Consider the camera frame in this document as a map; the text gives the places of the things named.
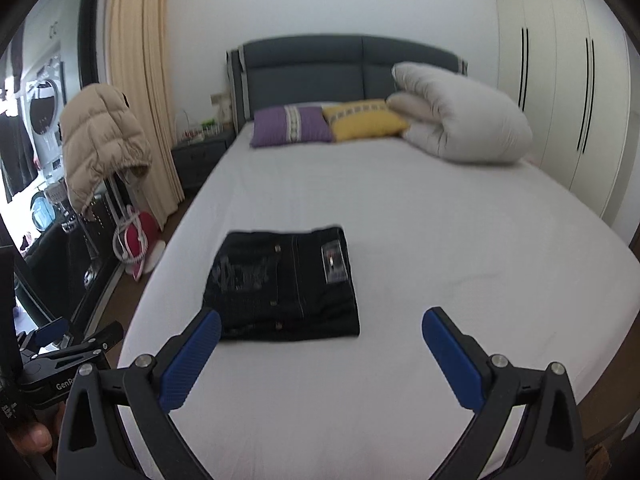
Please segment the person's left hand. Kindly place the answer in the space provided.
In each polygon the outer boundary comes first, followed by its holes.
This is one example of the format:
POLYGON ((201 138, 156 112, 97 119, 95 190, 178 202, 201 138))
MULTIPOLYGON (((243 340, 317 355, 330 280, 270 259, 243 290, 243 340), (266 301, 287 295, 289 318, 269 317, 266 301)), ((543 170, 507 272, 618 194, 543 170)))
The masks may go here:
POLYGON ((60 436, 66 405, 61 402, 53 414, 49 414, 43 422, 29 422, 9 433, 9 438, 21 456, 42 455, 56 448, 60 436))

